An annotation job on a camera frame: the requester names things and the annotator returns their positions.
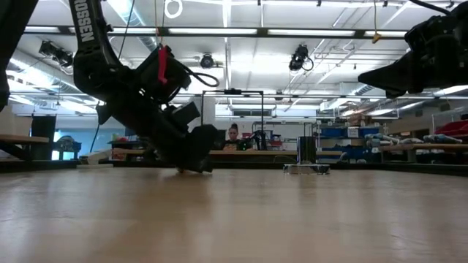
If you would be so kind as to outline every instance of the cable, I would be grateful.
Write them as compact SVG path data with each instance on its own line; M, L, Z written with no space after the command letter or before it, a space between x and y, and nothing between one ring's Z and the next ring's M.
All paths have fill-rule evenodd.
M418 6L422 6L422 7L425 7L425 8L429 8L429 9L432 9L434 11L438 11L438 12L441 12L443 14L446 14L446 15L451 15L450 11L448 10L445 10L441 7L436 7L434 6L433 4L430 4L430 3L426 3L426 2L423 2L423 1L419 1L419 0L410 0L412 3L414 4L417 4Z
M130 15L129 15L129 19L127 20L127 26L125 26L124 39L122 40L122 45L120 46L120 51L118 52L118 60L120 60L120 57L122 56L122 51L124 50L125 39L127 38L127 32L130 27L130 18L132 18L134 6L135 6L135 0L132 1L132 7L130 7Z
M162 25L161 27L164 28L164 21L165 21L165 18L166 18L166 14L165 14L165 11L164 11L165 8L162 9ZM159 43L162 45L162 40L164 39L163 36L161 36L161 41L159 41Z
M18 70L17 73L24 72L24 71L26 71L26 70L32 68L33 66L36 66L39 62L43 62L46 58L48 58L48 57L44 57L44 58L39 58L39 59L37 59L36 62L34 62L33 64L29 65L27 68Z
M377 0L374 0L374 34L377 35Z
M100 124L98 122L97 124L97 128L96 128L96 133L94 134L94 138L93 138L93 143L91 143L91 149L89 149L89 152L92 153L93 152L93 147L94 147L94 142L96 142L96 137L97 137L97 133L99 131L99 128L100 128Z
M62 72L65 73L66 75L73 76L73 72L72 72L72 73L68 72L68 71L65 70L62 66L60 67L60 71L62 71Z
M211 76L209 74L206 74L206 73L199 73L199 72L193 72L191 69L189 69L187 66L185 66L184 64L182 64L181 62L178 61L178 63L189 73L189 75L193 76L194 78L196 78L198 81L200 81L202 84L208 86L208 87L212 87L212 88L215 88L217 86L219 86L219 80L217 78L215 78L214 76ZM207 83L206 81L204 81L200 76L203 76L203 77L207 77L207 78L211 78L212 80L215 81L215 84L209 84Z
M303 66L302 66L302 69L303 69L304 71L307 71L307 72L308 72L308 71L311 71L311 70L314 69L314 61L313 61L310 57L307 57L307 58L308 58L308 60L310 61L310 63L312 64L312 66L310 67L310 69L304 69L304 65L303 65Z

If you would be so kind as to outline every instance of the woman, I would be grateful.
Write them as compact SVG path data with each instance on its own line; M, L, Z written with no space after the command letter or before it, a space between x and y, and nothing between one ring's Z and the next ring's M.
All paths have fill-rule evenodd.
M237 124L233 123L227 133L229 135L229 140L223 143L222 150L238 150L240 140L237 138L239 135Z

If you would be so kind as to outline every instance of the workbench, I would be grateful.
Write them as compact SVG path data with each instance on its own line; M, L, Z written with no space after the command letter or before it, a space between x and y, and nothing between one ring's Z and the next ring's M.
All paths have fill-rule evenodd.
M401 145L387 145L379 147L380 153L382 155L382 161L384 161L384 152L385 151L406 151L407 152L407 161L415 163L416 160L416 150L444 150L444 152L449 153L464 153L468 151L468 144L439 144L439 143L420 143L420 144L401 144Z
M0 134L0 150L24 161L32 160L31 145L40 143L49 143L49 138Z
M141 156L144 150L114 148L113 154ZM341 151L317 151L317 156L340 156ZM213 161L281 162L295 163L298 152L295 150L211 150Z

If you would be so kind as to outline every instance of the red component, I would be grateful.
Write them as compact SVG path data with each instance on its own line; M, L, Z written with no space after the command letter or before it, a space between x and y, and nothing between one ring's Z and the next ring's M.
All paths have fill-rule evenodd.
M468 121L454 121L436 130L435 134L445 134L450 137L468 137Z
M166 65L167 65L167 56L169 55L169 50L167 46L158 50L159 56L159 71L158 71L158 80L162 82L162 84L167 83L167 79L165 78L166 73Z

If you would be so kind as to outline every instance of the fluorescent light fixture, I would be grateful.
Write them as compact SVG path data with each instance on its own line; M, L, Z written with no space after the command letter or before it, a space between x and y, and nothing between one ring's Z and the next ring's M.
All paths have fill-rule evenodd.
M15 77L24 79L31 84L36 84L40 86L52 85L52 78L48 77L46 74L42 73L40 70L34 68L33 66L14 58L11 58L10 62L23 70L21 73L16 73Z
M25 33L60 33L56 26L27 26L24 29Z
M468 85L453 86L453 87L450 87L450 88L445 88L443 90L434 92L434 95L435 96L444 96L444 95L452 94L452 93L455 93L455 92L463 91L463 90L465 90L467 88L468 88Z
M393 110L395 110L395 109L375 110L373 112L368 113L368 115L371 115L371 116L383 115L383 114L386 114L386 113L391 113Z
M351 37L354 30L308 30L308 29L269 29L269 35Z
M169 34L256 34L254 28L169 28Z
M118 27L118 28L114 28L113 33L125 34L125 31L126 31L126 29L124 27ZM156 35L156 29L155 28L132 27L132 28L128 28L127 34L153 34L153 35Z
M261 116L232 116L232 115L216 115L216 118L245 118L245 119L261 119ZM273 118L272 116L263 116L263 118Z
M403 106L400 108L400 110L408 110L409 108L412 108L414 106L418 106L418 105L421 105L423 102L415 102L415 103L412 103L412 104L408 104L406 106Z
M76 102L64 101L60 102L60 105L68 110L74 110L75 112L79 113L96 113L95 109Z
M350 98L350 99L387 99L386 96L366 96L366 95L363 95L363 96L359 96L359 95L347 95L346 96L347 98Z
M378 31L382 37L404 37L404 35L407 33L406 31ZM375 31L366 31L364 32L365 37L373 37L375 34Z
M240 118L240 116L231 116L231 115L216 115L216 118Z
M233 109L245 109L245 110L260 110L262 108L261 104L233 104ZM275 105L272 104L264 104L264 110L272 110L275 108Z
M18 95L10 95L8 99L14 102L22 103L22 104L34 105L34 103L30 101L29 99L25 99L22 96L18 96Z

